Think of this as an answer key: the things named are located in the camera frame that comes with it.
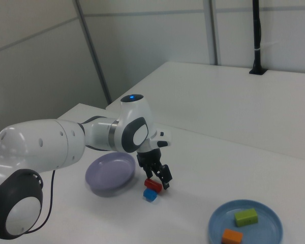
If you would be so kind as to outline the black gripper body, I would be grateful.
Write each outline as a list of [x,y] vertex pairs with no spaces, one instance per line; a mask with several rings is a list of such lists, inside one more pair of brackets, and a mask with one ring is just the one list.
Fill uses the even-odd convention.
[[161,166],[161,151],[159,148],[153,149],[148,152],[138,152],[137,159],[139,166],[142,168],[145,167],[160,167]]

